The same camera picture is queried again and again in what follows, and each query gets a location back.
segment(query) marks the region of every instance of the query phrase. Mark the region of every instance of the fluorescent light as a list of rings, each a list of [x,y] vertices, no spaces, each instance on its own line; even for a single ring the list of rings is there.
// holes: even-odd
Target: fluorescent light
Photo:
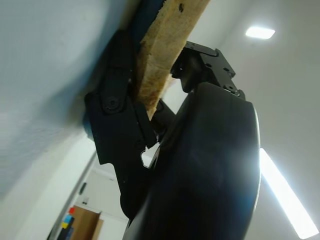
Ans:
[[[263,148],[260,148],[260,170],[299,238],[307,239],[318,234],[304,206]]]
[[[258,38],[258,39],[269,39],[275,34],[275,30],[258,27],[258,26],[252,26],[250,27],[245,35],[252,38]]]

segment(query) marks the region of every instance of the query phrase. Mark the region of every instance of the black mounting bracket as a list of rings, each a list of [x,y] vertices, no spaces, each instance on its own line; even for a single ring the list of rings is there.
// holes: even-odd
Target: black mounting bracket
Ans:
[[[118,31],[108,45],[105,75],[85,96],[100,164],[111,163],[121,192],[124,214],[133,218],[148,189],[150,171],[141,154],[156,142],[145,106],[129,96],[135,55],[126,32]]]
[[[245,99],[232,81],[236,75],[219,49],[211,49],[187,41],[171,69],[172,77],[180,79],[182,89],[189,93],[200,83],[211,83]]]

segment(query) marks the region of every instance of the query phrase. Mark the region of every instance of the wooden plank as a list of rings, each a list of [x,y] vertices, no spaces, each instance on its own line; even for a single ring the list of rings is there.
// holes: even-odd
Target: wooden plank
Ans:
[[[74,208],[75,210],[72,214],[74,217],[74,222],[72,225],[74,231],[70,240],[91,239],[99,221],[100,213],[95,213],[78,206],[74,206]]]
[[[96,224],[93,236],[91,240],[98,240],[102,225],[104,224],[104,221],[102,219],[98,220],[98,223]]]
[[[138,96],[151,119],[170,70],[210,0],[167,0],[141,41]]]

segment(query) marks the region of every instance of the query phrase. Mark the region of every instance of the bolt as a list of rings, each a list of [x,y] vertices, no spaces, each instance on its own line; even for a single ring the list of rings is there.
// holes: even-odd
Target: bolt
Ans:
[[[105,107],[109,110],[116,110],[119,107],[119,100],[114,96],[110,96],[105,101]]]

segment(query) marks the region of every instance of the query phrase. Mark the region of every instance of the white ceiling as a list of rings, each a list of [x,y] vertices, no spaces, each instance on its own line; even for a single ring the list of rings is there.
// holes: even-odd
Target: white ceiling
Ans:
[[[57,146],[82,132],[79,93],[104,45],[137,2],[0,2],[1,196],[35,163],[41,169],[54,160],[44,153],[55,156]],[[256,107],[262,146],[318,229],[319,10],[319,0],[212,0],[189,38],[222,50],[237,73],[234,83]],[[251,25],[273,28],[275,34],[269,40],[247,38]],[[184,97],[178,88],[175,83],[165,96],[175,110]],[[298,239],[264,183],[247,234],[247,240],[257,239]]]

